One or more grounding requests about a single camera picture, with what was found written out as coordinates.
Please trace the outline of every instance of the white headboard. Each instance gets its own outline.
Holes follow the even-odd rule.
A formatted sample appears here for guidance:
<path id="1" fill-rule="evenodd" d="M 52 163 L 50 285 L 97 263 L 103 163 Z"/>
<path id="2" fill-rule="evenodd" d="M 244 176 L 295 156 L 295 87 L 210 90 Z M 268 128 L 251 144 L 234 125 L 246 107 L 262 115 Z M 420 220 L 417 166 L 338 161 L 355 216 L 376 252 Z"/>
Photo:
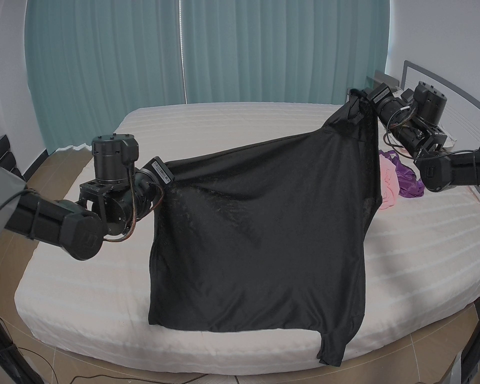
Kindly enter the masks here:
<path id="1" fill-rule="evenodd" d="M 433 85 L 447 97 L 441 125 L 455 139 L 453 150 L 480 147 L 480 101 L 448 80 L 405 60 L 401 88 L 415 90 L 419 81 Z"/>

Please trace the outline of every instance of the pink fabric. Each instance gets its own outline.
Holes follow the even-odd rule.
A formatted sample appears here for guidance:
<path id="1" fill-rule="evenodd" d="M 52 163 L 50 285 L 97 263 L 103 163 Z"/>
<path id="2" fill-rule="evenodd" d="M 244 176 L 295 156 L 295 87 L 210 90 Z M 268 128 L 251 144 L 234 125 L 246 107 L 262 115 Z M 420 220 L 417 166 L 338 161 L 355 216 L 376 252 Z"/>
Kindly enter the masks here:
<path id="1" fill-rule="evenodd" d="M 395 169 L 394 163 L 380 155 L 380 187 L 383 201 L 379 209 L 387 209 L 396 203 L 400 185 L 398 184 L 398 176 Z"/>

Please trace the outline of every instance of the curtain fold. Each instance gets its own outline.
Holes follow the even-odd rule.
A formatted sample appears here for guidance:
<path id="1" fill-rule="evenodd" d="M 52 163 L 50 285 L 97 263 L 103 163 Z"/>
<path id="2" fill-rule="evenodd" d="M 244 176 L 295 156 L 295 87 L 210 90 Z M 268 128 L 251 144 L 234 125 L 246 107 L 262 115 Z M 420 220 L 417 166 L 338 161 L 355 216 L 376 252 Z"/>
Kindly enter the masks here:
<path id="1" fill-rule="evenodd" d="M 49 153 L 185 103 L 177 0 L 29 1 L 25 58 Z"/>
<path id="2" fill-rule="evenodd" d="M 343 104 L 385 70 L 385 0 L 181 0 L 187 101 Z"/>

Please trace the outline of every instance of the teal curtain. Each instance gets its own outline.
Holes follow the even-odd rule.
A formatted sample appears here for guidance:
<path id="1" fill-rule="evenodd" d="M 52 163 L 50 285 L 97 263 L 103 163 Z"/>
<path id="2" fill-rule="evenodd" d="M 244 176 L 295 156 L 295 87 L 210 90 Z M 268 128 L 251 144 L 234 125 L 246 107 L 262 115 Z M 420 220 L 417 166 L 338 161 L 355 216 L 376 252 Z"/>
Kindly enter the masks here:
<path id="1" fill-rule="evenodd" d="M 28 85 L 49 153 L 185 103 L 175 0 L 30 0 Z"/>
<path id="2" fill-rule="evenodd" d="M 385 70 L 388 0 L 181 0 L 188 103 L 343 104 Z"/>

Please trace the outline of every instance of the white bed sheet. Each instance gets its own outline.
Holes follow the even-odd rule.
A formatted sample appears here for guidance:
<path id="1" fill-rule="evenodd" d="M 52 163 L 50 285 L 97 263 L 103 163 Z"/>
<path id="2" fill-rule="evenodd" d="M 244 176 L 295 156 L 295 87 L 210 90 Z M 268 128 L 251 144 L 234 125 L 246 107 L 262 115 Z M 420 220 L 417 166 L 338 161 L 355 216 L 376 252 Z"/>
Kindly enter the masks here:
<path id="1" fill-rule="evenodd" d="M 313 131 L 339 108 L 290 103 L 143 108 L 117 132 L 133 133 L 140 167 Z M 94 177 L 91 161 L 79 183 Z M 127 367 L 167 372 L 261 374 L 318 367 L 320 335 L 308 330 L 216 334 L 149 325 L 153 215 L 123 244 L 79 262 L 39 244 L 15 293 L 18 313 L 52 346 Z M 445 318 L 480 296 L 480 203 L 468 187 L 379 211 L 365 240 L 366 314 L 345 360 Z"/>

